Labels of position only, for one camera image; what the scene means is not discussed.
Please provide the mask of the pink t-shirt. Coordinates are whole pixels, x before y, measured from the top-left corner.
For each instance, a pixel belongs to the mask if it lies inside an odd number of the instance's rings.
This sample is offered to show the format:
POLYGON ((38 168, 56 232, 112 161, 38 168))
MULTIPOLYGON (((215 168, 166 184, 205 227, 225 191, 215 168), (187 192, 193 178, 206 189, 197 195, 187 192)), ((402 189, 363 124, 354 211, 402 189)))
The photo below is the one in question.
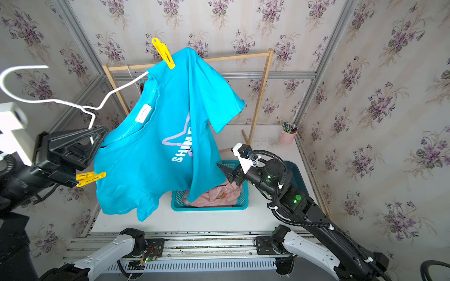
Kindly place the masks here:
POLYGON ((187 200, 189 191, 186 191, 182 198, 182 202, 195 208, 235 206, 241 192, 242 186, 237 186, 235 183, 229 183, 226 181, 222 185, 203 193, 192 202, 187 200))

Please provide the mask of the yellow clothespin teal shirt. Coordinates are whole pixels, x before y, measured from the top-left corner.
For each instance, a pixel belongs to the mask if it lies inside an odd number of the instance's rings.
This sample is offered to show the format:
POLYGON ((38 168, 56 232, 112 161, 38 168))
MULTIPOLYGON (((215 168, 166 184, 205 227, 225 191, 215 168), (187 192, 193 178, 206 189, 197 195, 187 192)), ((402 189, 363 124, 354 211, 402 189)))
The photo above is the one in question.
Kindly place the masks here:
POLYGON ((76 187, 84 187, 86 185, 94 183, 97 180, 104 179, 106 175, 107 175, 106 172, 101 172, 99 174, 96 174, 96 172, 77 174, 76 181, 78 182, 78 184, 76 185, 76 187))
POLYGON ((152 39, 152 44, 155 50, 158 52, 162 60, 168 65, 168 67, 172 70, 175 68, 175 62, 172 59, 170 51, 168 50, 165 43, 162 43, 157 37, 152 39))

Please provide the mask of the teal t-shirt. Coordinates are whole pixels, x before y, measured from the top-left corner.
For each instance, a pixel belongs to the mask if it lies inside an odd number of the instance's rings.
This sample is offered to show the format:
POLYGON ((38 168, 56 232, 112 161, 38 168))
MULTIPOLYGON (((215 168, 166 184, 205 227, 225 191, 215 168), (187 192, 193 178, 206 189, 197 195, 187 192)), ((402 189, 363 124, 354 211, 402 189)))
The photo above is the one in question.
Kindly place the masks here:
POLYGON ((125 120, 109 133, 94 158, 97 200, 104 214, 132 210, 145 221, 167 192, 189 201, 226 180, 214 134, 246 104, 195 50, 173 55, 148 70, 144 91, 125 120))

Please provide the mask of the yellow clothespin teal shirt top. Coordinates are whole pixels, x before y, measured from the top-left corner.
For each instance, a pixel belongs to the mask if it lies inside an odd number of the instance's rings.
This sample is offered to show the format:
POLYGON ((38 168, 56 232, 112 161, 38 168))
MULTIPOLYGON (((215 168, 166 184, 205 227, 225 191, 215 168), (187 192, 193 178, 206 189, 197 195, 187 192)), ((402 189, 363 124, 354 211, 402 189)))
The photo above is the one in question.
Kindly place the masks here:
POLYGON ((175 62, 172 59, 170 51, 168 50, 165 43, 162 43, 157 37, 152 39, 152 44, 155 50, 158 52, 162 60, 168 65, 168 67, 172 70, 175 68, 175 62))

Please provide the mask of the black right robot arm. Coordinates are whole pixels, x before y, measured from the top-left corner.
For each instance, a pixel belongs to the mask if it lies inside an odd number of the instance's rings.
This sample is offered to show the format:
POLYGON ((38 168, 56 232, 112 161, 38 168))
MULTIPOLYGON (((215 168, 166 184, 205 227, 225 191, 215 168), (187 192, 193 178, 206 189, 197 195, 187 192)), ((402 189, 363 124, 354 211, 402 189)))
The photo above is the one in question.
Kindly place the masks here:
POLYGON ((230 183, 248 181, 266 197, 268 209, 281 223, 271 234, 276 253, 301 257, 337 281, 390 280, 388 257, 369 251, 332 222, 309 195, 291 183, 292 173, 279 156, 243 144, 233 153, 239 160, 236 168, 218 167, 230 183))

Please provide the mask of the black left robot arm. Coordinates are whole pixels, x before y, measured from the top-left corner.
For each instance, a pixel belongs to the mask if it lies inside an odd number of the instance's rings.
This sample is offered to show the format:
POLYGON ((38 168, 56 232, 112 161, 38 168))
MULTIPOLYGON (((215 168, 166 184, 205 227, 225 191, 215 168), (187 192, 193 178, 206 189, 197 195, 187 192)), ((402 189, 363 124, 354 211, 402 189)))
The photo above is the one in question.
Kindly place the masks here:
POLYGON ((30 164, 18 165, 12 155, 1 169, 1 280, 93 281, 114 262, 132 255, 141 257, 148 244, 143 231, 127 228, 105 247, 76 263, 67 263, 37 276, 30 256, 25 227, 29 218, 14 213, 39 192, 59 186, 76 187, 76 171, 90 166, 108 134, 105 126, 63 132, 42 132, 36 137, 30 164))

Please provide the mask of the white hanger of red shirt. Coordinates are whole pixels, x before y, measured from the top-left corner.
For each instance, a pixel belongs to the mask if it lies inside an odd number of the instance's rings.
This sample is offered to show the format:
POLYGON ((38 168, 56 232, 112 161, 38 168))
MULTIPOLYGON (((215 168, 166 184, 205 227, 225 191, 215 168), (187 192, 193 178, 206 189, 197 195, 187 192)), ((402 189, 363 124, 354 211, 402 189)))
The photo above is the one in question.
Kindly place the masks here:
POLYGON ((139 78, 140 74, 134 70, 131 70, 129 64, 127 64, 126 67, 127 67, 129 76, 133 79, 136 79, 136 81, 134 82, 136 88, 138 89, 138 91, 141 91, 141 84, 144 82, 143 78, 139 78))

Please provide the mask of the dark teal plastic tub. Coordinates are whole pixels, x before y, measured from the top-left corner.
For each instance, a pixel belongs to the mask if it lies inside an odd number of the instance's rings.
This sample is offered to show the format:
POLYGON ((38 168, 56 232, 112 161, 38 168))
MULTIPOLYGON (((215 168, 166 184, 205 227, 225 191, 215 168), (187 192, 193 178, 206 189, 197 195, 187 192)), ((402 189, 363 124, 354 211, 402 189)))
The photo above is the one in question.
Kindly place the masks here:
POLYGON ((289 198, 293 203, 298 203, 304 196, 308 196, 309 193, 298 166, 290 161, 286 161, 285 163, 288 169, 288 176, 290 177, 287 195, 289 195, 289 198))

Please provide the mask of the pink pen cup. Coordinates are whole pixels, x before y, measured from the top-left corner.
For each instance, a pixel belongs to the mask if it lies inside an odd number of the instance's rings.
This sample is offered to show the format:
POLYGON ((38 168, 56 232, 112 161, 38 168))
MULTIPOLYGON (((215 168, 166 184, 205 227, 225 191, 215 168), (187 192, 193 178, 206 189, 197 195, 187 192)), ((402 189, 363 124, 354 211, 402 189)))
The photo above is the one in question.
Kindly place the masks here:
POLYGON ((281 145, 288 146, 292 144, 297 135, 298 127, 291 122, 284 122, 282 124, 282 131, 278 137, 278 141, 281 145))

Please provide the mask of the teal perforated plastic basket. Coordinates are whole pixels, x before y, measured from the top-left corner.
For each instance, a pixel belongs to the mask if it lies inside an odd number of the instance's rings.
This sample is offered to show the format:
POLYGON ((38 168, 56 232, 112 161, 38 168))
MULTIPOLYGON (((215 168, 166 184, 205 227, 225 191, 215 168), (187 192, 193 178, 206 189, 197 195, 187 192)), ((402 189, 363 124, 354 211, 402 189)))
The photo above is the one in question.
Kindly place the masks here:
POLYGON ((248 187, 230 183, 217 164, 230 169, 238 166, 236 160, 212 160, 205 169, 194 169, 192 183, 187 190, 175 190, 171 195, 174 211, 241 211, 248 206, 248 187))

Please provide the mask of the wooden clothes rack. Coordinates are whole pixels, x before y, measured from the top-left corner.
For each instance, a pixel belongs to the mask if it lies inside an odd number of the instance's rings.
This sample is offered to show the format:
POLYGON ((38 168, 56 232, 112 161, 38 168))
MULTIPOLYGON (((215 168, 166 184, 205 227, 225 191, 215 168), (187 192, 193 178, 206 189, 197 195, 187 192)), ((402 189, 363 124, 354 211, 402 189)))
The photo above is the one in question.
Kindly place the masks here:
MULTIPOLYGON (((268 49, 268 51, 264 52, 264 53, 251 53, 251 54, 244 54, 244 55, 204 58, 204 61, 206 63, 225 62, 225 61, 231 61, 231 60, 248 60, 248 59, 258 58, 258 57, 266 58, 264 70, 261 73, 254 73, 254 75, 250 77, 251 80, 260 82, 260 88, 252 96, 252 99, 255 100, 255 107, 254 107, 253 118, 251 119, 250 132, 249 132, 249 134, 246 134, 245 130, 241 130, 242 138, 243 138, 245 144, 247 144, 247 145, 251 145, 253 138, 254 138, 257 121, 259 118, 259 112, 260 112, 260 108, 261 108, 262 101, 264 98, 267 80, 268 80, 268 76, 270 73, 270 67, 271 67, 272 60, 273 60, 273 55, 274 55, 274 50, 268 49)), ((131 68, 131 70, 147 70, 147 69, 150 69, 150 68, 156 66, 159 63, 165 63, 165 62, 162 60, 162 61, 154 62, 154 63, 150 63, 150 64, 133 64, 133 65, 130 65, 130 68, 131 68)), ((118 99, 117 103, 119 104, 119 108, 118 108, 117 112, 115 113, 115 115, 118 117, 118 121, 115 122, 113 117, 109 116, 109 115, 107 115, 105 118, 109 121, 110 124, 114 124, 117 126, 120 124, 121 120, 125 119, 120 114, 123 113, 125 116, 127 116, 130 113, 128 104, 127 104, 126 100, 124 99, 123 95, 121 94, 121 90, 128 87, 131 84, 134 84, 136 79, 131 78, 131 80, 127 84, 124 84, 119 87, 116 84, 113 73, 117 72, 117 71, 126 71, 127 70, 126 65, 109 66, 109 65, 105 64, 102 66, 102 68, 108 79, 109 85, 112 87, 112 94, 118 99)), ((144 79, 146 76, 147 76, 147 73, 144 72, 144 73, 140 74, 139 78, 144 79)))

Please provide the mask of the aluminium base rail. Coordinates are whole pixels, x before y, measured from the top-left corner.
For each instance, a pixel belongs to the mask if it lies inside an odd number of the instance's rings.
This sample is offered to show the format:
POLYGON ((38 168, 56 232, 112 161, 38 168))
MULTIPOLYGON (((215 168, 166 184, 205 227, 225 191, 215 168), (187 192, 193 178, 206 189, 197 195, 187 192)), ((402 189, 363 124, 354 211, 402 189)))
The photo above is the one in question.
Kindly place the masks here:
POLYGON ((243 270, 281 270, 297 258, 334 273, 340 262, 311 234, 288 234, 284 252, 272 249, 268 237, 261 234, 219 236, 150 235, 144 257, 125 256, 105 270, 118 274, 121 269, 135 276, 172 272, 224 272, 243 270))

